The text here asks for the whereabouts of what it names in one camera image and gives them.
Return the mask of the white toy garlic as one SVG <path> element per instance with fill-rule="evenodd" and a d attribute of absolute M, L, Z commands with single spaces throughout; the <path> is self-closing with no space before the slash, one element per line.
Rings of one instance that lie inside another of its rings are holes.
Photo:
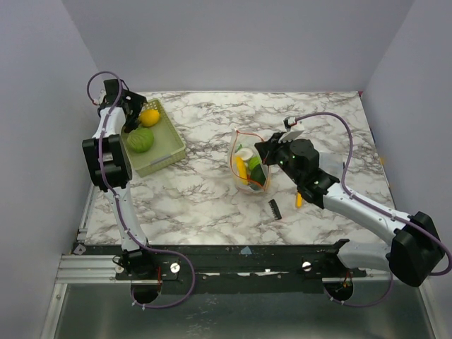
<path fill-rule="evenodd" d="M 252 149 L 250 148 L 240 148 L 235 155 L 237 157 L 240 157 L 244 162 L 249 161 L 250 159 L 252 159 L 252 157 L 254 157 L 254 152 Z"/>

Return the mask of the clear zip top bag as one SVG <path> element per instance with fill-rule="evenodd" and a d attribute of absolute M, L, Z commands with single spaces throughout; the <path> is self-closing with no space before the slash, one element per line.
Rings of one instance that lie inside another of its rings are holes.
<path fill-rule="evenodd" d="M 250 131 L 233 130 L 227 164 L 234 186 L 246 194 L 262 194 L 270 185 L 270 168 L 255 145 L 264 139 Z"/>

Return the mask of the small yellow toy pepper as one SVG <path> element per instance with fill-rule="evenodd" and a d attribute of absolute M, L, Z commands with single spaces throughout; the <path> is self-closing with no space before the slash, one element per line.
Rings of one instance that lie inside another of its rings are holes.
<path fill-rule="evenodd" d="M 235 158 L 237 170 L 239 173 L 239 178 L 247 184 L 247 170 L 246 170 L 246 164 L 245 161 L 240 156 L 237 156 Z"/>

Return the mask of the green plastic basket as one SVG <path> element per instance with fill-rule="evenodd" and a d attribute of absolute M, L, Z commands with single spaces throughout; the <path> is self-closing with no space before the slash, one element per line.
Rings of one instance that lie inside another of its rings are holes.
<path fill-rule="evenodd" d="M 132 150 L 127 144 L 129 134 L 125 129 L 121 131 L 121 139 L 131 166 L 140 177 L 148 176 L 186 157 L 186 144 L 161 102 L 152 99 L 144 104 L 143 110 L 146 109 L 155 109 L 160 113 L 159 122 L 149 128 L 154 136 L 154 143 L 149 150 L 142 153 Z"/>

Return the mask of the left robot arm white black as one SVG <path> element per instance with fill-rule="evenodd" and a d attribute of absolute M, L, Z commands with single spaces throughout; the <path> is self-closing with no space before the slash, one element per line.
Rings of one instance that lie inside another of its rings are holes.
<path fill-rule="evenodd" d="M 138 115 L 147 100 L 117 77 L 105 80 L 104 87 L 100 98 L 91 100 L 100 123 L 95 134 L 82 142 L 82 149 L 91 181 L 104 192 L 120 231 L 121 253 L 114 262 L 128 276 L 148 279 L 155 274 L 157 263 L 146 250 L 148 239 L 133 207 L 132 167 L 121 139 L 123 131 L 138 128 Z"/>

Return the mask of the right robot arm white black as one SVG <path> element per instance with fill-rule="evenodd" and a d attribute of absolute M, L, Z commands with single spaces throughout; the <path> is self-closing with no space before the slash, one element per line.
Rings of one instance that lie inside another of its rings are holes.
<path fill-rule="evenodd" d="M 429 215 L 403 213 L 351 191 L 319 167 L 320 154 L 310 140 L 278 132 L 254 146 L 263 164 L 277 165 L 304 201 L 338 213 L 383 240 L 382 246 L 346 242 L 324 261 L 330 275 L 369 267 L 387 270 L 406 285 L 418 287 L 444 257 L 446 251 Z"/>

